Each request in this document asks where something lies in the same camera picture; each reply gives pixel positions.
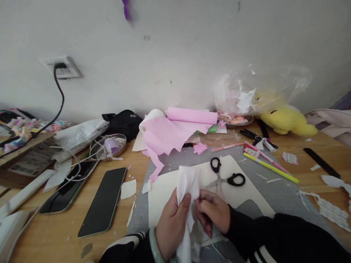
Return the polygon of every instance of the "yellow marker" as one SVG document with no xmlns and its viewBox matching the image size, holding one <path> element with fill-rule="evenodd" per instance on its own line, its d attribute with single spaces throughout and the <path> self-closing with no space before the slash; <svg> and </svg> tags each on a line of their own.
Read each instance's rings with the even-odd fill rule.
<svg viewBox="0 0 351 263">
<path fill-rule="evenodd" d="M 294 183 L 299 183 L 300 181 L 298 179 L 296 179 L 295 177 L 291 176 L 291 175 L 288 175 L 287 173 L 284 173 L 283 171 L 275 168 L 274 166 L 272 165 L 269 165 L 268 163 L 265 163 L 264 161 L 261 161 L 260 159 L 257 159 L 253 156 L 251 156 L 250 154 L 248 153 L 244 153 L 244 156 L 246 156 L 247 158 L 250 158 L 251 160 L 261 164 L 262 166 L 268 168 L 269 170 L 272 170 L 273 172 L 276 172 L 277 174 L 285 177 L 286 179 L 294 182 Z"/>
</svg>

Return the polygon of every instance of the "smartphone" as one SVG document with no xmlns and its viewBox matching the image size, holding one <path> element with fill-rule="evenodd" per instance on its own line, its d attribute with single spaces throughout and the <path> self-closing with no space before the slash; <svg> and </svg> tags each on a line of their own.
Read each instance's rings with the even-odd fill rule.
<svg viewBox="0 0 351 263">
<path fill-rule="evenodd" d="M 52 196 L 45 202 L 43 207 L 40 209 L 39 213 L 41 214 L 52 214 L 52 213 L 60 213 L 67 211 L 71 205 L 73 204 L 74 200 L 77 198 L 79 192 L 83 188 L 85 182 L 87 181 L 87 176 L 92 172 L 92 168 L 94 167 L 97 161 L 86 161 L 80 163 L 81 169 L 79 172 L 80 176 L 77 176 L 75 179 L 83 179 L 82 181 L 71 181 L 67 183 L 67 179 L 63 181 L 63 183 L 59 186 L 63 186 L 67 183 L 64 187 L 62 187 L 57 192 L 53 193 Z M 72 178 L 75 176 L 79 170 L 79 166 L 76 165 L 74 169 L 69 173 L 67 178 Z"/>
<path fill-rule="evenodd" d="M 126 170 L 126 168 L 119 168 L 105 173 L 78 237 L 90 236 L 110 229 Z"/>
</svg>

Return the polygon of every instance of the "wooden desk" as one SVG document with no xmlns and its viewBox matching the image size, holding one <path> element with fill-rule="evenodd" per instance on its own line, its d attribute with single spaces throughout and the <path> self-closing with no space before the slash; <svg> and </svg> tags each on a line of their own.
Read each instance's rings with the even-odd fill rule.
<svg viewBox="0 0 351 263">
<path fill-rule="evenodd" d="M 259 135 L 261 134 L 256 122 L 248 125 L 247 129 Z M 307 142 L 305 141 L 306 138 L 293 134 L 279 135 L 271 129 L 268 131 L 272 142 L 279 147 L 274 156 L 284 168 L 300 180 L 300 189 L 305 192 L 317 193 L 322 198 L 348 212 L 349 197 L 346 191 L 325 185 L 320 176 L 327 173 L 322 168 L 311 171 L 310 168 L 316 163 L 302 148 L 312 148 L 349 184 L 351 184 L 351 148 L 342 145 L 321 132 L 313 137 L 315 142 Z M 239 141 L 247 139 L 240 135 L 238 129 L 228 130 L 227 134 L 212 133 L 201 135 L 201 141 L 209 147 L 221 146 L 222 144 L 228 145 L 239 142 L 235 139 L 235 134 L 241 137 Z M 132 152 L 132 146 L 133 142 L 128 145 L 127 150 L 121 156 L 124 158 L 123 161 L 110 161 L 100 163 L 97 166 L 78 198 L 67 212 L 56 215 L 37 215 L 20 238 L 11 262 L 86 262 L 88 260 L 98 262 L 109 244 L 126 235 L 127 221 L 135 197 L 132 196 L 119 201 L 113 224 L 109 231 L 83 238 L 78 238 L 77 234 L 106 171 L 128 167 L 131 164 L 132 167 L 127 172 L 126 181 L 133 180 L 131 177 L 128 177 L 129 174 L 137 179 L 138 195 L 150 159 L 141 152 Z M 299 165 L 284 162 L 281 158 L 282 152 L 297 155 Z M 5 194 L 2 199 L 10 199 L 17 192 L 18 190 L 13 189 Z M 39 207 L 53 192 L 54 190 L 43 193 L 42 188 L 39 189 L 20 209 Z M 311 201 L 317 206 L 314 199 L 311 198 Z M 351 233 L 332 222 L 330 222 L 330 225 L 342 242 L 351 249 Z M 81 259 L 82 250 L 89 243 L 93 243 L 93 250 Z"/>
</svg>

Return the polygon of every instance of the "black sleeve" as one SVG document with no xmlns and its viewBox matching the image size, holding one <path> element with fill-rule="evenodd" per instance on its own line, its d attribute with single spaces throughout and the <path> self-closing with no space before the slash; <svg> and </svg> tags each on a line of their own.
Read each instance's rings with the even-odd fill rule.
<svg viewBox="0 0 351 263">
<path fill-rule="evenodd" d="M 265 247 L 277 263 L 351 262 L 351 255 L 325 230 L 302 218 L 275 214 L 274 218 L 252 219 L 230 205 L 227 237 L 244 260 L 255 262 L 253 255 Z"/>
<path fill-rule="evenodd" d="M 112 243 L 103 253 L 99 263 L 155 263 L 152 255 L 149 232 L 126 235 Z"/>
</svg>

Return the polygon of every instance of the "person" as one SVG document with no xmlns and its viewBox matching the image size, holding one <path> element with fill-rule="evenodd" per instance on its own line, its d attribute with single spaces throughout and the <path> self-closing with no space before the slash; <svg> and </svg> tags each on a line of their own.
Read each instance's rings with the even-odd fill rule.
<svg viewBox="0 0 351 263">
<path fill-rule="evenodd" d="M 112 243 L 100 263 L 167 262 L 183 239 L 190 194 L 177 204 L 175 189 L 156 228 Z M 252 219 L 207 190 L 200 190 L 196 215 L 209 237 L 215 225 L 250 263 L 351 262 L 351 255 L 328 232 L 296 216 L 278 213 Z"/>
</svg>

